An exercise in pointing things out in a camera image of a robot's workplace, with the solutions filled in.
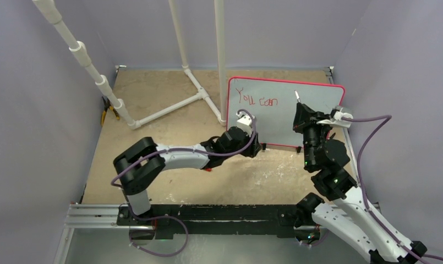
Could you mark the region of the pink framed whiteboard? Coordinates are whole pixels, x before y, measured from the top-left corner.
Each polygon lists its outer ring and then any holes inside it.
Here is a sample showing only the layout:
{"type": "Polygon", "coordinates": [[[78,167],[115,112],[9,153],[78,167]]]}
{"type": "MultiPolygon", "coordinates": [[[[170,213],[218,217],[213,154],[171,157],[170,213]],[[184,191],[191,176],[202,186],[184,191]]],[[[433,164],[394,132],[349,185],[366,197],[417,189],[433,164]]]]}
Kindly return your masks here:
{"type": "Polygon", "coordinates": [[[237,111],[246,109],[256,118],[260,143],[287,147],[302,145],[302,135],[293,131],[295,90],[301,102],[324,113],[330,113],[339,105],[346,93],[339,85],[235,76],[228,82],[226,126],[235,126],[237,111]]]}

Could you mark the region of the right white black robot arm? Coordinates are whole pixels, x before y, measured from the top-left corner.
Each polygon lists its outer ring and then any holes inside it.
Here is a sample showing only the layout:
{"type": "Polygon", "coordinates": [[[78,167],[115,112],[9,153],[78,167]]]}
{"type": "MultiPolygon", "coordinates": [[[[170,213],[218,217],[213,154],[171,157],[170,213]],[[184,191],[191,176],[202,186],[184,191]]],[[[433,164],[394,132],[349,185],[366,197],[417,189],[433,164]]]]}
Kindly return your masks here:
{"type": "Polygon", "coordinates": [[[352,114],[336,106],[329,114],[296,104],[293,131],[303,136],[304,169],[319,192],[297,203],[297,227],[314,222],[325,227],[368,263],[417,263],[427,252],[394,228],[370,203],[364,184],[345,169],[350,162],[345,144],[329,136],[333,127],[348,128],[352,114]]]}

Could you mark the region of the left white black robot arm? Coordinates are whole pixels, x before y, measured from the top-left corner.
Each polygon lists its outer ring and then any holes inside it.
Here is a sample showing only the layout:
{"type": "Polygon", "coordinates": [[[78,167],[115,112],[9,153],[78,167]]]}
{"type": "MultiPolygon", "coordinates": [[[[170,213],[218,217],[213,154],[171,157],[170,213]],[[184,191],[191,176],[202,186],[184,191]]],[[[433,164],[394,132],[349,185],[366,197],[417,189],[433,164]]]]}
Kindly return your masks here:
{"type": "Polygon", "coordinates": [[[258,133],[231,127],[193,146],[169,147],[144,137],[113,160],[118,186],[128,202],[130,217],[139,225],[150,222],[151,203],[147,189],[163,171],[181,168],[213,169],[234,155],[254,158],[262,149],[258,133]]]}

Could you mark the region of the white red marker pen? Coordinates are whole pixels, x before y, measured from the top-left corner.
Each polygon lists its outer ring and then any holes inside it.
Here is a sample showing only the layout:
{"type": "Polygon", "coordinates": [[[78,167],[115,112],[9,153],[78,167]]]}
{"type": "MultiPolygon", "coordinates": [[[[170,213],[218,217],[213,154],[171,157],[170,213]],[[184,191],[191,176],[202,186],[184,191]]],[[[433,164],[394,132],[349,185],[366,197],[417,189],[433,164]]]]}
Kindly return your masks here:
{"type": "Polygon", "coordinates": [[[298,91],[295,90],[294,93],[295,93],[295,96],[296,96],[296,99],[297,99],[297,103],[301,103],[301,100],[300,100],[300,96],[299,96],[298,91]]]}

